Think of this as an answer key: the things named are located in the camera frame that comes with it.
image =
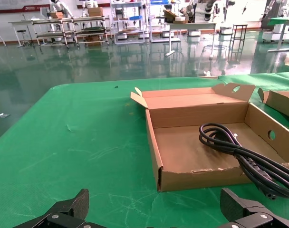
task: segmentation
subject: green tablecloth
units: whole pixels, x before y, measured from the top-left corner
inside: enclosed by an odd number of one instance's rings
[[[279,25],[289,21],[289,18],[271,18],[268,25]]]
[[[81,188],[90,190],[87,221],[107,227],[213,228],[226,223],[219,206],[220,187],[156,191],[145,111],[129,95],[135,86],[145,91],[230,81],[289,90],[289,74],[145,79],[50,89],[0,138],[0,227],[39,216]],[[251,101],[263,107],[256,94]],[[289,127],[289,118],[264,109]],[[269,201],[252,184],[230,189],[289,219],[289,199]]]

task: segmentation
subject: metal rack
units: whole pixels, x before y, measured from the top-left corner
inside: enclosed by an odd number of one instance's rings
[[[83,23],[83,22],[100,22],[102,29],[96,30],[90,30],[90,29],[82,29],[82,30],[76,30],[75,23]],[[43,46],[63,46],[65,45],[68,48],[68,42],[67,38],[72,37],[74,43],[77,44],[79,47],[80,43],[86,44],[86,43],[103,43],[108,42],[108,37],[107,34],[110,32],[111,38],[112,38],[112,32],[111,32],[111,23],[110,23],[110,17],[109,16],[101,16],[101,17],[84,17],[84,18],[64,18],[64,19],[44,19],[44,20],[32,20],[32,25],[34,26],[36,38],[38,45],[41,46],[41,43],[39,39],[42,39],[43,41]],[[70,23],[72,26],[72,30],[65,30],[64,24]],[[61,31],[49,31],[49,32],[40,32],[37,33],[35,29],[35,25],[48,25],[48,24],[59,24]],[[83,42],[78,42],[78,37],[88,37],[88,36],[105,36],[105,40],[100,40],[100,41],[83,41]],[[46,43],[45,39],[48,38],[63,38],[64,43],[62,42],[53,42],[53,43]]]
[[[100,22],[102,29],[83,29],[80,31],[75,31],[75,36],[78,37],[88,37],[88,36],[105,36],[105,40],[100,41],[82,41],[79,42],[79,44],[89,44],[89,43],[104,43],[106,42],[109,45],[109,41],[107,38],[107,34],[110,33],[112,38],[112,31],[111,31],[111,22],[109,16],[101,16],[101,17],[86,17],[86,18],[74,18],[74,23],[83,23],[83,22],[90,22],[92,25],[92,22]]]
[[[148,18],[149,18],[149,25],[150,25],[150,41],[151,43],[160,43],[160,42],[169,42],[169,38],[154,38],[153,37],[153,32],[155,31],[158,31],[160,33],[164,32],[164,31],[168,31],[168,30],[165,30],[165,29],[159,29],[159,30],[153,30],[152,28],[152,20],[154,19],[158,19],[158,18],[153,18],[152,17],[152,14],[151,14],[151,7],[153,6],[164,6],[164,5],[177,5],[178,3],[174,3],[174,4],[151,4],[151,0],[147,0],[147,12],[148,12]],[[179,38],[178,38],[178,33],[177,33],[177,37],[176,38],[171,38],[171,41],[172,42],[177,42],[177,41],[181,41]]]
[[[115,29],[114,29],[114,40],[115,40],[115,44],[117,45],[124,45],[124,44],[141,44],[141,43],[145,43],[145,30],[144,30],[144,19],[143,19],[143,15],[142,15],[142,7],[143,7],[143,0],[141,1],[135,1],[135,2],[126,2],[126,3],[113,3],[112,0],[110,2],[111,4],[111,13],[112,13],[112,20],[113,23],[115,25]],[[128,19],[128,20],[117,20],[116,15],[114,15],[114,10],[117,8],[130,8],[130,7],[137,7],[138,9],[140,9],[138,11],[139,16],[141,17],[140,19]],[[119,23],[120,22],[128,22],[128,21],[139,21],[139,29],[138,30],[133,30],[133,31],[129,31],[129,32],[122,32],[120,31],[119,28]],[[143,34],[143,38],[139,39],[139,40],[133,40],[133,39],[127,39],[127,40],[118,40],[117,35],[118,34],[139,34],[142,33]]]
[[[63,46],[65,45],[68,48],[68,42],[67,39],[69,37],[73,37],[73,39],[75,39],[75,42],[78,44],[78,40],[77,37],[75,36],[75,25],[73,23],[73,19],[72,18],[63,18],[63,19],[44,19],[44,20],[32,20],[31,21],[34,30],[35,30],[35,34],[36,34],[36,39],[38,42],[38,45],[41,46],[39,39],[42,39],[43,41],[43,46]],[[64,28],[64,24],[69,24],[71,23],[73,26],[73,31],[71,30],[65,30]],[[50,31],[50,32],[40,32],[37,33],[36,29],[35,29],[35,25],[48,25],[48,24],[59,24],[61,31]],[[48,39],[48,38],[63,38],[64,39],[64,43],[62,42],[58,42],[58,43],[45,43],[44,39]]]

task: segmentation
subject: green floor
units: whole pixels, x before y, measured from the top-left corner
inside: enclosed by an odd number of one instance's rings
[[[0,136],[34,105],[51,87],[81,82],[116,81],[142,78],[197,77],[204,71],[212,76],[288,72],[288,54],[278,57],[267,50],[276,44],[263,44],[261,33],[248,32],[242,51],[232,53],[228,41],[214,51],[209,60],[212,35],[182,37],[174,43],[176,52],[169,58],[168,43],[84,47],[0,46]]]

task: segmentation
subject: black power cable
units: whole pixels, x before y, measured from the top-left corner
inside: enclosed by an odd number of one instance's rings
[[[289,198],[288,168],[242,147],[234,134],[221,124],[206,123],[200,126],[199,131],[201,143],[216,151],[234,156],[246,176],[271,200],[275,200],[277,196]]]

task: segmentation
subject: open cardboard box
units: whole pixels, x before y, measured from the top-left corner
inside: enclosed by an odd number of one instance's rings
[[[229,83],[212,88],[148,92],[135,88],[138,94],[131,92],[131,98],[146,108],[159,191],[250,182],[233,156],[199,141],[198,129],[205,123],[224,124],[237,134],[243,147],[289,168],[289,130],[248,102],[254,88]]]
[[[289,91],[266,91],[259,88],[258,93],[262,102],[289,116]]]

